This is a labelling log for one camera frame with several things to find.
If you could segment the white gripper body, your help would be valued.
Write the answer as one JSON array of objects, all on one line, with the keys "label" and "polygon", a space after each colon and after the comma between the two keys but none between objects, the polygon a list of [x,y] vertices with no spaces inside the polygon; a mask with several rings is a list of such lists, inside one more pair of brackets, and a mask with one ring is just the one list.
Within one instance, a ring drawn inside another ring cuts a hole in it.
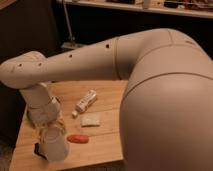
[{"label": "white gripper body", "polygon": [[34,129],[41,130],[55,126],[63,134],[66,133],[60,102],[57,98],[53,98],[50,103],[41,108],[28,108],[26,118]]}]

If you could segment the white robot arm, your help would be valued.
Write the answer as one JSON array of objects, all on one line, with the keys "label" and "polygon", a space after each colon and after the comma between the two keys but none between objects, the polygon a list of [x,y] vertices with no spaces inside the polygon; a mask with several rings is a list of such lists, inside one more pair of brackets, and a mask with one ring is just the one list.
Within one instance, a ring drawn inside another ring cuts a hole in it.
[{"label": "white robot arm", "polygon": [[188,35],[152,29],[46,58],[32,51],[0,64],[35,122],[59,113],[47,83],[127,82],[120,105],[125,171],[213,171],[213,60]]}]

